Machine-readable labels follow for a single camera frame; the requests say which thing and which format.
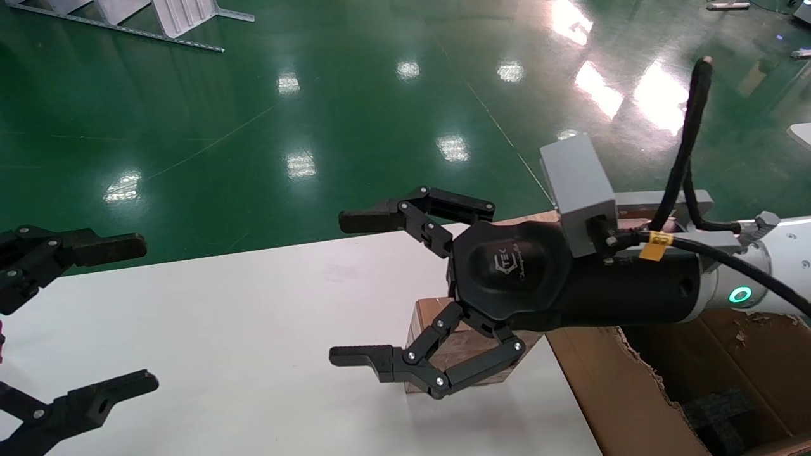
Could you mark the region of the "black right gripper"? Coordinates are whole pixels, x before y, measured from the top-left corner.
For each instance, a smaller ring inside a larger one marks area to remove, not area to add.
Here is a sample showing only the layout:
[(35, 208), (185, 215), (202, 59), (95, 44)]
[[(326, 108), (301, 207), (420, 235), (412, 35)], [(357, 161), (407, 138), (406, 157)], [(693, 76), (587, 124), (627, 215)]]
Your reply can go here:
[[(676, 324), (695, 319), (706, 305), (696, 256), (660, 262), (616, 256), (610, 263), (597, 253), (575, 257), (558, 224), (490, 224), (494, 215), (489, 200), (432, 187), (370, 210), (339, 212), (345, 234), (405, 231), (435, 256), (449, 257), (456, 302), (406, 348), (334, 346), (330, 363), (370, 367), (381, 383), (409, 382), (440, 400), (515, 366), (527, 345), (512, 329)], [(472, 226), (454, 240), (435, 217)], [(431, 358), (461, 323), (496, 340), (496, 347), (438, 369)]]

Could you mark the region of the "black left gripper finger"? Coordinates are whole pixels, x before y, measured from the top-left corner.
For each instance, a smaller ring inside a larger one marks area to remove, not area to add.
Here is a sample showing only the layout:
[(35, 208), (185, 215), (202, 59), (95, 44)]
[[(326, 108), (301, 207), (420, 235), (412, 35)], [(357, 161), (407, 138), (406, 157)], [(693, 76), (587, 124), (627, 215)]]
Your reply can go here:
[(142, 258), (144, 237), (101, 237), (85, 228), (53, 232), (23, 225), (1, 234), (1, 312), (11, 315), (72, 267)]
[(158, 378), (144, 369), (74, 389), (44, 403), (3, 382), (2, 412), (20, 419), (21, 424), (1, 441), (1, 454), (46, 455), (62, 441), (102, 427), (119, 402), (158, 387)]

